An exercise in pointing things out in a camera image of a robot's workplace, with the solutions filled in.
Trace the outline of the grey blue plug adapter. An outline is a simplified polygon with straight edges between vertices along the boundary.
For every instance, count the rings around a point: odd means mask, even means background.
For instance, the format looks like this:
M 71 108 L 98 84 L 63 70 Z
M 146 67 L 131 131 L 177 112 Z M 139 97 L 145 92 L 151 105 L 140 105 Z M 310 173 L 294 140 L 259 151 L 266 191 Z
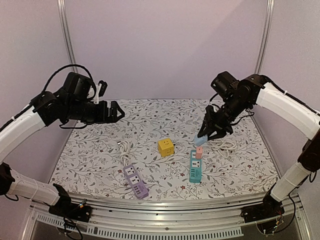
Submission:
M 196 134 L 194 136 L 194 144 L 197 146 L 197 147 L 200 147 L 202 146 L 204 143 L 206 143 L 208 141 L 208 136 L 207 135 L 203 135 L 201 137 L 198 137 L 198 135 Z

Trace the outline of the pink plug adapter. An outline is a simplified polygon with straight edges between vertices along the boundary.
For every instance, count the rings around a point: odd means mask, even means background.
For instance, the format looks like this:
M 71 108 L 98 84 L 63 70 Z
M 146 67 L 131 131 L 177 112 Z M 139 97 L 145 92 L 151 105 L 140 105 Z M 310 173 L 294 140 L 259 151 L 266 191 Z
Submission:
M 203 155 L 203 147 L 202 146 L 198 146 L 196 148 L 195 158 L 199 160 L 199 159 L 202 158 L 202 155 Z

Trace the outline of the teal power strip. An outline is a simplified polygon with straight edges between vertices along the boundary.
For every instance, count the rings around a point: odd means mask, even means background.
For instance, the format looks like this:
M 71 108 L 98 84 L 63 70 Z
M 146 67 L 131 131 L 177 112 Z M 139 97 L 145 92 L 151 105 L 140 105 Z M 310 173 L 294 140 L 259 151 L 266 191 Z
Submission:
M 196 158 L 196 150 L 190 151 L 189 182 L 199 184 L 202 180 L 202 160 Z

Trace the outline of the yellow cube socket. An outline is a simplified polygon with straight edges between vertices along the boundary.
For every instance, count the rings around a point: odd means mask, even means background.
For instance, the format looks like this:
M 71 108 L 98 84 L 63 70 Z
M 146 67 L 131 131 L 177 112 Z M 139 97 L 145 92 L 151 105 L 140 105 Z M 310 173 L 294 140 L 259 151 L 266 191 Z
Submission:
M 174 154 L 174 144 L 172 143 L 170 138 L 165 138 L 159 140 L 158 144 L 158 151 L 161 157 L 167 157 Z

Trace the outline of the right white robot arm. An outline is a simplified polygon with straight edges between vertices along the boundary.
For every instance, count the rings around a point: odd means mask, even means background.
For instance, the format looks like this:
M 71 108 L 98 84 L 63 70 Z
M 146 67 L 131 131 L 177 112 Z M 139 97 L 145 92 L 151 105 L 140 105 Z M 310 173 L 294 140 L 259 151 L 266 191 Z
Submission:
M 278 210 L 278 203 L 297 188 L 311 173 L 320 169 L 320 113 L 298 98 L 287 93 L 265 75 L 252 74 L 237 80 L 229 72 L 219 73 L 210 86 L 219 95 L 224 105 L 215 110 L 205 108 L 202 126 L 194 137 L 196 145 L 232 134 L 235 119 L 255 105 L 267 109 L 307 137 L 297 163 L 286 171 L 263 198 L 258 213 L 269 218 Z

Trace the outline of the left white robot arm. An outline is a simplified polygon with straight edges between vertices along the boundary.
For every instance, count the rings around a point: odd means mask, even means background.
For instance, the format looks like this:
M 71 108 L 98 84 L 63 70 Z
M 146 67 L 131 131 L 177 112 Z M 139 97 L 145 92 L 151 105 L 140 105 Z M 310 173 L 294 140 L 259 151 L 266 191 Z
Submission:
M 75 211 L 74 205 L 62 186 L 24 176 L 5 163 L 5 158 L 27 138 L 57 120 L 63 125 L 78 120 L 88 126 L 116 123 L 124 116 L 116 101 L 93 101 L 86 93 L 72 94 L 60 89 L 36 96 L 0 129 L 0 194 L 43 202 L 54 206 L 63 217 L 70 217 Z

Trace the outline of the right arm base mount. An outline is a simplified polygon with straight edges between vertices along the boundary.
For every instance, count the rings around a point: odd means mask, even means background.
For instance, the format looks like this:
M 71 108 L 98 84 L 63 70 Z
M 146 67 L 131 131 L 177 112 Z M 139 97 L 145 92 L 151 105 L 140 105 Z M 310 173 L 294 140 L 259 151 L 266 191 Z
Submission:
M 267 194 L 262 199 L 262 203 L 241 208 L 240 216 L 245 223 L 249 223 L 280 216 L 284 213 L 285 209 L 282 202 Z

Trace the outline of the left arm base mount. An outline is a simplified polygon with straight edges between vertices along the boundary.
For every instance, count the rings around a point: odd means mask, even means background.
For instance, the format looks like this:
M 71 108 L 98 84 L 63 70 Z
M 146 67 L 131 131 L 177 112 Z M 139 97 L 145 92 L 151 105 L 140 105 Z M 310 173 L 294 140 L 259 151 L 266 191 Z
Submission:
M 83 199 L 80 203 L 72 203 L 71 197 L 61 185 L 54 183 L 53 186 L 58 191 L 59 199 L 55 205 L 49 207 L 48 212 L 52 215 L 88 223 L 93 210 L 87 205 L 88 200 Z

